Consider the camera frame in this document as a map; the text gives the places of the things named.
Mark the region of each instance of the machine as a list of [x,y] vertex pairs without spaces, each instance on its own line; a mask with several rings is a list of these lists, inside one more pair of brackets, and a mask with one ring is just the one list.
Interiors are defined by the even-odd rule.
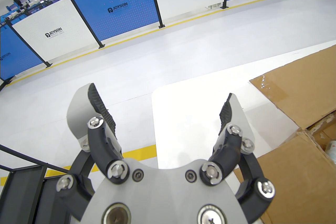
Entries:
[[[82,224],[253,223],[270,205],[275,188],[253,154],[254,135],[234,94],[219,117],[221,130],[208,160],[154,169],[123,158],[112,116],[95,85],[85,85],[67,112],[82,150],[57,182],[56,194]],[[96,192],[88,179],[94,163],[105,176]],[[234,194],[225,178],[237,164],[244,182]]]

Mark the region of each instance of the joyson logo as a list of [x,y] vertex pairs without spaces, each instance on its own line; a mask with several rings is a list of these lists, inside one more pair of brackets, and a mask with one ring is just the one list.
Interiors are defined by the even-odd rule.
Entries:
[[62,30],[62,28],[57,28],[57,29],[54,29],[52,30],[51,32],[47,32],[45,34],[46,37],[55,37],[55,36],[58,36],[60,34],[64,33],[64,31]]
[[107,9],[108,13],[113,13],[114,11],[116,11],[118,9],[118,11],[120,11],[121,8],[128,8],[128,3],[127,2],[124,2],[122,4],[119,4],[117,6],[114,6],[113,8],[112,7],[109,7]]
[[3,61],[4,58],[6,58],[6,57],[8,57],[10,55],[11,55],[11,53],[4,54],[3,56],[0,57],[0,61]]

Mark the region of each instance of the cardboard box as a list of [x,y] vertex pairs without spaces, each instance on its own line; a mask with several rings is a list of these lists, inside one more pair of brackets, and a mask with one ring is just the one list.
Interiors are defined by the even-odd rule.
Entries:
[[[258,161],[276,196],[264,223],[336,223],[336,45],[274,69],[251,83],[300,128]],[[242,181],[240,170],[235,170]]]

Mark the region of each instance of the epoxy floor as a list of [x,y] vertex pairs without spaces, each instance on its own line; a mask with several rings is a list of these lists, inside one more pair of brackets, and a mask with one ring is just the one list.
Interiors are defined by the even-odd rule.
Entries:
[[[336,39],[336,0],[265,0],[208,15],[64,63],[0,93],[0,142],[58,166],[80,148],[66,124],[75,91],[94,82],[124,152],[155,144],[160,86]],[[0,164],[29,165],[5,153]],[[155,159],[148,162],[157,165]],[[0,171],[0,177],[7,172]]]

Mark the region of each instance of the white table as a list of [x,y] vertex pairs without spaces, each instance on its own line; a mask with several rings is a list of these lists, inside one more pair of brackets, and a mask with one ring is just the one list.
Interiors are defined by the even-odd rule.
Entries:
[[[159,169],[209,159],[220,130],[219,113],[230,92],[237,95],[255,135],[256,157],[278,147],[298,126],[249,80],[336,44],[336,40],[160,87],[152,94]],[[239,181],[226,178],[236,192]]]

